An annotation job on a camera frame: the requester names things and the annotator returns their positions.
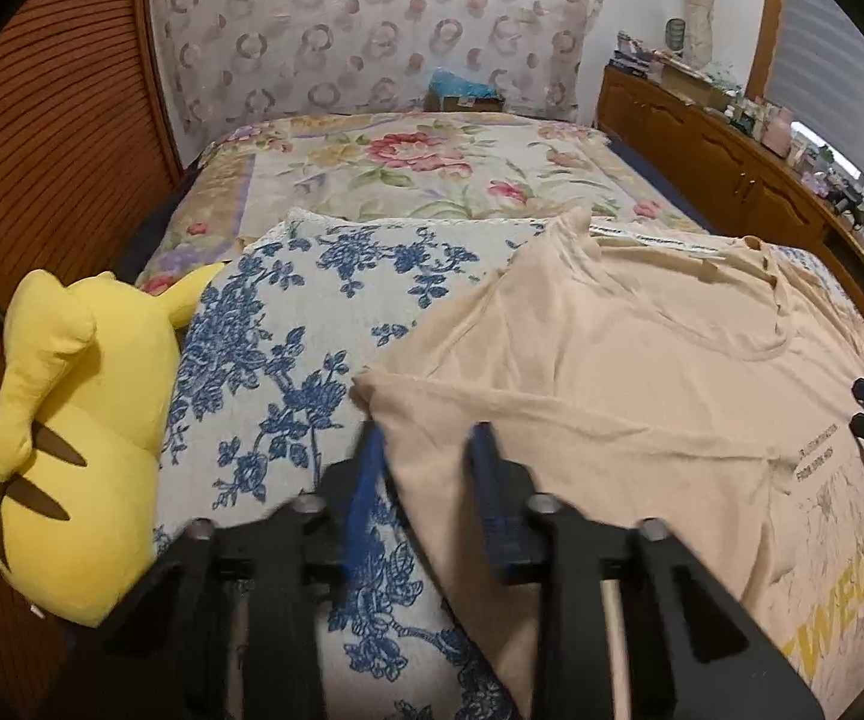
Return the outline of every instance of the window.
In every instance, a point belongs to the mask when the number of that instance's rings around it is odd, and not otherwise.
[[[806,138],[809,138],[810,141],[815,143],[816,146],[819,146],[819,148],[822,148],[822,146],[829,146],[829,143],[827,141],[824,141],[823,138],[812,132],[812,130],[806,127],[802,122],[792,122],[792,132],[794,132],[795,134],[802,133],[803,135],[805,135]],[[851,175],[851,177],[853,177],[857,181],[862,175],[862,172],[858,169],[858,167],[848,161],[848,159],[846,159],[840,151],[837,151],[835,146],[829,146],[829,148],[832,149],[832,154],[835,156],[835,164],[838,167],[841,167],[842,170]]]
[[[784,0],[766,95],[864,175],[864,37],[834,0]]]

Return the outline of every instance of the bed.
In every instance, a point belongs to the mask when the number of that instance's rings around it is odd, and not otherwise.
[[[243,127],[203,166],[139,279],[168,288],[234,260],[189,328],[160,458],[155,543],[185,522],[261,518],[352,451],[352,372],[422,312],[504,266],[583,205],[597,223],[701,230],[599,132],[486,114],[284,119]],[[853,312],[824,265],[784,250]],[[462,720],[515,709],[464,637],[383,487],[368,566],[320,620],[328,704]],[[241,640],[246,634],[239,631]],[[239,716],[232,691],[229,712]]]
[[[581,204],[612,220],[700,231],[597,130],[508,114],[373,114],[240,127],[200,156],[137,283],[155,295],[238,256],[292,207],[349,220],[545,218]]]

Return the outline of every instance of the beige t-shirt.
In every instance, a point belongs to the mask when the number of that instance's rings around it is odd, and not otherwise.
[[[679,248],[562,215],[430,309],[359,395],[450,605],[523,716],[539,595],[488,571],[462,468],[483,420],[586,517],[665,519],[837,717],[864,688],[864,445],[848,430],[864,323],[757,239],[662,234]]]

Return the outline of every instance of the yellow plush toy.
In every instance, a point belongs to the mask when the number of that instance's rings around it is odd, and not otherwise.
[[[112,274],[13,295],[0,389],[0,569],[32,603],[96,626],[154,556],[158,452],[189,323],[223,265],[153,298]]]

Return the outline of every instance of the blue plastic bag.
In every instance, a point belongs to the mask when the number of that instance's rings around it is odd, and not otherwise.
[[[493,86],[486,83],[466,81],[448,70],[437,68],[429,81],[429,89],[439,98],[472,98],[473,100],[502,100],[502,95]]]

